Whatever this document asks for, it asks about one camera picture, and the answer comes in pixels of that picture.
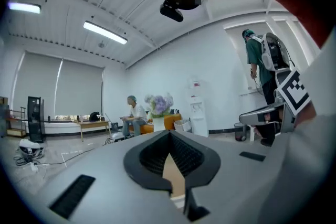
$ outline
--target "gray floor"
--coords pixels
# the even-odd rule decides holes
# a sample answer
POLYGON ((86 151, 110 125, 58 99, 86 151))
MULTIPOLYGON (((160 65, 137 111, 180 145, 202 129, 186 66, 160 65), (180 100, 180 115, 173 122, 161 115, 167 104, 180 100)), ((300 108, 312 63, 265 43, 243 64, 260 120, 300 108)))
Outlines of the gray floor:
MULTIPOLYGON (((29 164, 20 167, 16 166, 13 157, 19 156, 17 150, 19 138, 9 136, 0 138, 0 157, 12 183, 35 195, 55 175, 80 160, 86 154, 89 154, 89 152, 83 153, 84 151, 101 147, 107 138, 106 133, 84 135, 84 142, 81 141, 79 135, 48 137, 45 141, 45 156, 39 159, 41 163, 62 163, 80 153, 82 154, 67 161, 65 164, 36 165, 33 167, 37 168, 36 171, 32 170, 29 164)), ((210 138, 232 143, 251 143, 249 138, 247 141, 237 142, 232 133, 212 134, 210 138)), ((257 136, 254 143, 259 143, 257 136)))

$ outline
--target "metal rack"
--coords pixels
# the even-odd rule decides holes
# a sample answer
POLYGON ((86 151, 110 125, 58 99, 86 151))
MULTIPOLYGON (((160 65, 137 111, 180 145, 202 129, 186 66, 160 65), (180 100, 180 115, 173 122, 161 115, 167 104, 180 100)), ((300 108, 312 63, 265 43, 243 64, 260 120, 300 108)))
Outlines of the metal rack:
POLYGON ((9 122, 9 128, 7 129, 8 136, 14 137, 24 137, 26 133, 26 108, 21 107, 20 111, 17 110, 7 110, 8 117, 6 121, 9 122))

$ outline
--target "wooden table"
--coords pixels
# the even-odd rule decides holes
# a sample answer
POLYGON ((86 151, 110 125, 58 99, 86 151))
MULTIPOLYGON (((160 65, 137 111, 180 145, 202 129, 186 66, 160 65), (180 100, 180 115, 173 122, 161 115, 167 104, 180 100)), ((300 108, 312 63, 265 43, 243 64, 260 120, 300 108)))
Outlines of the wooden table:
POLYGON ((83 131, 82 129, 88 129, 88 128, 96 128, 96 127, 103 127, 105 126, 106 132, 107 128, 109 129, 109 133, 111 135, 110 125, 108 121, 88 121, 88 122, 78 122, 77 124, 80 125, 80 137, 83 142, 83 131))

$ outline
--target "ceiling light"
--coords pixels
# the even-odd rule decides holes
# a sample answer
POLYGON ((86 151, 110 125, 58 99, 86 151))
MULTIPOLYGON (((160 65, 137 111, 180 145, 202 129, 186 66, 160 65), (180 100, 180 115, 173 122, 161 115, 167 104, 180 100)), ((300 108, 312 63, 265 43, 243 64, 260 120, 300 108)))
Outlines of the ceiling light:
POLYGON ((111 31, 108 31, 108 30, 106 30, 106 29, 104 29, 104 28, 102 28, 102 27, 100 27, 98 25, 95 25, 93 23, 85 22, 84 25, 83 25, 83 27, 85 29, 93 31, 93 32, 95 32, 97 34, 101 34, 101 35, 103 35, 105 37, 111 38, 114 41, 117 41, 119 43, 122 43, 122 44, 126 44, 127 43, 127 39, 125 39, 125 38, 123 38, 123 37, 121 37, 121 36, 119 36, 117 34, 114 34, 111 31))
POLYGON ((24 12, 40 13, 41 6, 34 4, 25 4, 25 3, 14 3, 9 2, 8 8, 12 10, 22 10, 24 12))

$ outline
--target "white t-shirt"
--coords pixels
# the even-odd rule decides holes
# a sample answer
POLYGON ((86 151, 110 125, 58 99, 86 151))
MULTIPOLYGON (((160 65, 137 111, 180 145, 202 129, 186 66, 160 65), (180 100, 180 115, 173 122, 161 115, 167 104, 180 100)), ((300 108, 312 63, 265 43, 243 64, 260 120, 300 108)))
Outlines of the white t-shirt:
POLYGON ((141 117, 142 120, 147 122, 147 114, 142 105, 136 104, 135 107, 131 106, 131 114, 133 117, 141 117))

